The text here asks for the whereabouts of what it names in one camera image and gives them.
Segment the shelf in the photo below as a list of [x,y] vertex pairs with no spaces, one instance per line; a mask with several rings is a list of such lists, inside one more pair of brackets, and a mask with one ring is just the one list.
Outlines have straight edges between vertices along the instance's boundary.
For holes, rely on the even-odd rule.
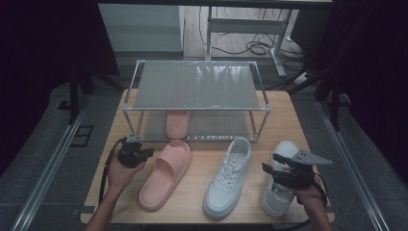
[[[270,105],[263,88],[259,100],[254,79],[262,85],[254,62],[138,61],[122,109],[130,138],[169,140],[166,113],[183,110],[191,111],[185,141],[232,141],[235,137],[256,141]],[[131,97],[137,82],[138,92]],[[264,114],[260,124],[254,114]]]

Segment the pink slide sandal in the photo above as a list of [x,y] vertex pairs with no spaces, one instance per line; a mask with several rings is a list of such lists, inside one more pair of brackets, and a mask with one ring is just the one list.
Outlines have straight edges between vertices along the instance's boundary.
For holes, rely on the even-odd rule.
[[166,135],[170,139],[183,139],[189,134],[191,111],[167,112]]
[[160,209],[186,173],[190,162],[190,147],[180,140],[171,141],[157,158],[152,174],[140,191],[140,205],[149,211]]

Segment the black cable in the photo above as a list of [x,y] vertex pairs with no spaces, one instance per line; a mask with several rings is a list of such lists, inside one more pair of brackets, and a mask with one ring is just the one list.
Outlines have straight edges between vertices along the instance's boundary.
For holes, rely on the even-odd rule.
[[256,14],[259,14],[260,11],[261,11],[261,8],[258,8],[258,10],[256,10],[256,12],[251,16],[251,19],[254,18],[254,16],[255,16]]
[[324,191],[322,191],[322,187],[321,186],[319,186],[319,189],[317,188],[317,190],[320,190],[319,192],[320,192],[320,195],[324,195],[322,198],[321,198],[321,200],[323,201],[323,205],[324,205],[324,207],[326,207],[327,206],[327,197],[328,197],[328,195],[329,195],[329,190],[328,190],[328,188],[327,188],[327,185],[326,185],[326,182],[324,181],[324,179],[323,179],[323,177],[321,177],[318,173],[315,173],[314,172],[314,174],[318,177],[318,178],[320,178],[320,181],[321,181],[321,184],[323,185],[323,187],[324,187]]
[[108,158],[107,158],[107,160],[106,160],[106,162],[105,162],[105,166],[103,167],[101,185],[100,185],[100,188],[99,188],[99,202],[98,202],[98,204],[101,203],[101,201],[102,201],[102,199],[103,199],[103,196],[104,196],[104,193],[105,193],[106,178],[107,178],[107,176],[108,176],[109,166],[110,166],[110,164],[111,164],[112,157],[114,156],[116,147],[117,147],[117,145],[118,145],[120,142],[124,143],[125,141],[126,141],[126,138],[122,138],[122,139],[119,139],[119,140],[115,143],[114,147],[112,148],[112,150],[111,150],[111,152],[109,153],[109,156],[108,156]]
[[[261,56],[265,55],[266,53],[269,53],[270,50],[272,49],[271,46],[267,43],[261,42],[261,41],[250,41],[246,44],[247,50],[249,50],[252,54]],[[261,49],[262,52],[257,52],[254,50],[254,48]]]
[[199,31],[199,33],[200,33],[201,41],[203,42],[204,45],[207,45],[207,44],[204,42],[203,35],[201,34],[201,7],[200,7],[200,10],[199,10],[199,12],[198,12],[198,31]]
[[227,54],[230,54],[230,55],[240,55],[240,54],[245,53],[246,51],[248,51],[248,49],[246,49],[246,50],[243,50],[243,51],[240,51],[240,52],[229,52],[229,51],[226,51],[226,50],[222,50],[222,49],[220,49],[218,47],[211,47],[211,48],[215,49],[215,50],[218,50],[218,51],[221,51],[221,52],[224,52],[224,53],[227,53]]
[[279,15],[278,15],[278,21],[279,21],[279,18],[280,18],[280,14],[282,13],[282,9],[279,11]]
[[[272,39],[269,35],[265,35],[265,36],[267,36],[267,37],[269,38],[269,40],[272,42],[272,46],[275,46],[275,45],[276,45],[276,44],[275,44],[275,36],[276,36],[276,35],[273,35],[273,39]],[[279,48],[279,52],[286,52],[286,53],[297,54],[297,55],[306,55],[306,54],[303,53],[303,52],[288,51],[288,50],[284,50],[284,49],[282,49],[282,48]]]

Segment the wooden table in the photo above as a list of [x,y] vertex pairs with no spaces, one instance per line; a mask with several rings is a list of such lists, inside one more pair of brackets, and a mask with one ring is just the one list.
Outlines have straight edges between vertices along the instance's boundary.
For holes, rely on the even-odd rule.
[[[260,99],[263,97],[260,91],[257,91],[257,94]],[[85,207],[97,206],[103,166],[109,152],[118,139],[129,135],[129,127],[121,111],[125,95],[126,91],[117,108]],[[267,91],[267,96],[271,113],[259,141],[251,143],[251,162],[243,184],[242,195],[234,211],[227,218],[222,220],[208,218],[202,210],[202,204],[204,194],[217,174],[230,142],[189,141],[192,154],[190,167],[166,204],[153,213],[145,211],[140,206],[139,192],[153,171],[155,160],[167,142],[144,142],[143,148],[155,149],[154,156],[148,159],[145,168],[135,175],[131,185],[122,193],[117,201],[112,223],[276,223],[306,220],[303,206],[297,204],[295,200],[288,213],[281,218],[270,216],[261,207],[262,194],[268,180],[268,175],[262,171],[261,163],[270,163],[275,146],[281,141],[292,141],[300,149],[309,150],[289,95],[284,91]],[[328,216],[330,221],[334,220],[333,213],[328,213]],[[88,222],[90,218],[90,213],[81,215],[82,222]]]

